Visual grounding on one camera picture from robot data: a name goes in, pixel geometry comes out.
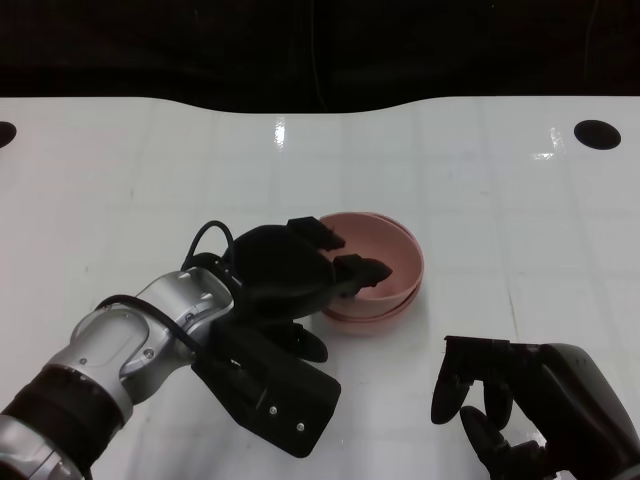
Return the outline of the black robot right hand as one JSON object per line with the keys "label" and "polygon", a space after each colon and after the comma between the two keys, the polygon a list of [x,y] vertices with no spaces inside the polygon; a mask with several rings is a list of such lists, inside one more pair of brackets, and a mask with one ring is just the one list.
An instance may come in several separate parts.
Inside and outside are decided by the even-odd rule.
{"label": "black robot right hand", "polygon": [[590,355],[569,344],[448,336],[431,420],[459,417],[493,479],[636,479],[639,436]]}

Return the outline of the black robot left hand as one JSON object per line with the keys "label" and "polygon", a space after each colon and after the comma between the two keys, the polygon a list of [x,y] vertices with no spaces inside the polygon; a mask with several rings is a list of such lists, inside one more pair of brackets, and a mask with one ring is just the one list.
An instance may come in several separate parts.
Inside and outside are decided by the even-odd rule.
{"label": "black robot left hand", "polygon": [[224,255],[245,292],[242,319],[288,354],[314,363],[328,359],[325,344],[297,320],[339,298],[386,280],[392,269],[359,254],[324,254],[346,246],[314,217],[263,225],[237,237]]}

